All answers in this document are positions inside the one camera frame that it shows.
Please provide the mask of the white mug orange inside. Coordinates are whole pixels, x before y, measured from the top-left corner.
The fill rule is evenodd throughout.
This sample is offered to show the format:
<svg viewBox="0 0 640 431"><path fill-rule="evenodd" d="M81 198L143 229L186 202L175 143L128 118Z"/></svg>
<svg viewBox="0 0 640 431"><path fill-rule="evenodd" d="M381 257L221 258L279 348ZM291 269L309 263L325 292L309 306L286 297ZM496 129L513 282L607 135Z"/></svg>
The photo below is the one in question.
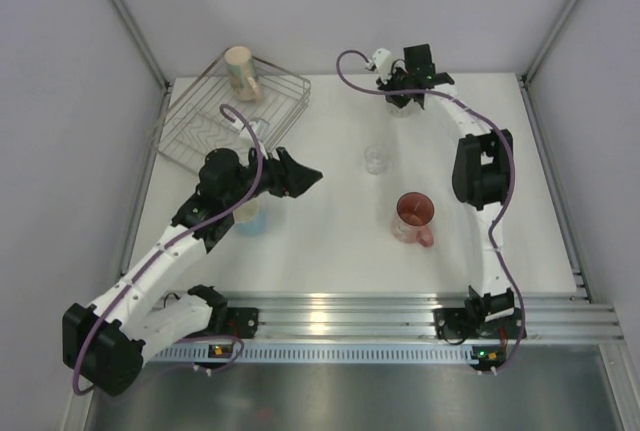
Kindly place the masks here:
<svg viewBox="0 0 640 431"><path fill-rule="evenodd" d="M398 107L394 103L387 103L386 110L389 113L389 115L394 118L407 118L409 116L412 116L418 113L421 110L421 108L414 101L410 101L408 104L406 104L403 107Z"/></svg>

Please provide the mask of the beige ceramic mug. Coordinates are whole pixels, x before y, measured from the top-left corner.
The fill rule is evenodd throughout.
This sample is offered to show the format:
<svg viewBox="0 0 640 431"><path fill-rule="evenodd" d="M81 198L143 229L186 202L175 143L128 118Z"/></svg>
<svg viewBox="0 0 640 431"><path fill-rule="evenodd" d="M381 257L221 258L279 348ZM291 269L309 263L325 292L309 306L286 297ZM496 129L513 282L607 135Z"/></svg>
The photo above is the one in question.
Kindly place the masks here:
<svg viewBox="0 0 640 431"><path fill-rule="evenodd" d="M223 58L235 97L240 101L260 102L263 88L251 51L245 46L234 46L225 51Z"/></svg>

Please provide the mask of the pink cartoon mug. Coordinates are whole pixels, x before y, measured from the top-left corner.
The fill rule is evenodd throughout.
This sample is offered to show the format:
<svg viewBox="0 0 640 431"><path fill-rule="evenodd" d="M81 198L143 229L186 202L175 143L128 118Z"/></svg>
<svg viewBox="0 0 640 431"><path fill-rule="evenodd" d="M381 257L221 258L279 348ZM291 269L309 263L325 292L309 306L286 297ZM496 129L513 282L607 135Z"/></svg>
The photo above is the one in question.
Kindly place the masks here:
<svg viewBox="0 0 640 431"><path fill-rule="evenodd" d="M391 232L400 242L430 248L435 242L430 228L434 216L435 207L428 196L419 192L405 193L396 203Z"/></svg>

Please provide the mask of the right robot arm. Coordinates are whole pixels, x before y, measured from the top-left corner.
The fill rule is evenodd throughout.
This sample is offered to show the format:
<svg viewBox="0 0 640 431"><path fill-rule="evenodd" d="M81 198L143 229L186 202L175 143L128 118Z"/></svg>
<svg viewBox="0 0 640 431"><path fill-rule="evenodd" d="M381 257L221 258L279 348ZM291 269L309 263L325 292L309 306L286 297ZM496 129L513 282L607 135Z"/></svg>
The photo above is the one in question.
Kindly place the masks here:
<svg viewBox="0 0 640 431"><path fill-rule="evenodd" d="M447 133L455 157L445 166L445 172L451 175L451 190L469 212L479 234L479 242L471 249L481 252L480 262L472 265L468 282L481 296L501 295L511 289L496 255L502 247L502 226L493 224L509 196L511 173L503 143L486 121L468 112L454 79L436 70L429 45L406 47L403 53L396 58L391 51L379 48L367 69L376 73L380 91L420 91L387 96L391 115L405 117L425 110Z"/></svg>

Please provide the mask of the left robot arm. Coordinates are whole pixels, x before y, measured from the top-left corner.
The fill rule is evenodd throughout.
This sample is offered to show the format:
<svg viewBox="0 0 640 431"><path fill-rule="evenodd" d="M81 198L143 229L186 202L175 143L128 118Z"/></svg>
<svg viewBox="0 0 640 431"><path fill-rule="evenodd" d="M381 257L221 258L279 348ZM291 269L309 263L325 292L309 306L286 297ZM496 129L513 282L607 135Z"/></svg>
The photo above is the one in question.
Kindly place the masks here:
<svg viewBox="0 0 640 431"><path fill-rule="evenodd" d="M231 149L215 149L198 176L194 193L152 249L90 304L65 311L63 362L73 371L76 395L86 392L81 380L112 397L122 394L151 358L193 334L237 341L228 328L228 301L211 286L196 285L161 310L155 304L219 244L239 207L263 193L298 198L323 177L283 147L275 154L251 148L246 163Z"/></svg>

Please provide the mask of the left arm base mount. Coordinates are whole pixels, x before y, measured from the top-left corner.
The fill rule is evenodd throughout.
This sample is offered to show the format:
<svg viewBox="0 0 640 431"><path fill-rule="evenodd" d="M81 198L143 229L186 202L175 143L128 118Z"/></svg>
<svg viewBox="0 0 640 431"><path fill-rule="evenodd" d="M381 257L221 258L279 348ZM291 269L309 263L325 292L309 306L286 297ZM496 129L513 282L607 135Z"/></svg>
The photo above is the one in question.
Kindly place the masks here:
<svg viewBox="0 0 640 431"><path fill-rule="evenodd" d="M259 310L255 307L233 307L213 286L196 285L183 298L197 297L206 304L209 316L205 325L186 335L188 338L229 335L252 339L258 330Z"/></svg>

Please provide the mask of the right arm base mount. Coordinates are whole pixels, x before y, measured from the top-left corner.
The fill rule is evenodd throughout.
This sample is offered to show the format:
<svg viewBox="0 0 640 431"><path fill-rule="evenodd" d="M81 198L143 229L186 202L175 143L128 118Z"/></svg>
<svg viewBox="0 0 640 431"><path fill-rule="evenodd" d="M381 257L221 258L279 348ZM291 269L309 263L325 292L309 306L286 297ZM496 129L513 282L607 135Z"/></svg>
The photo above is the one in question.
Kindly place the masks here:
<svg viewBox="0 0 640 431"><path fill-rule="evenodd" d="M520 310L514 292L479 294L471 285L462 307L443 307L434 312L436 336L450 345L469 339L514 339L519 332Z"/></svg>

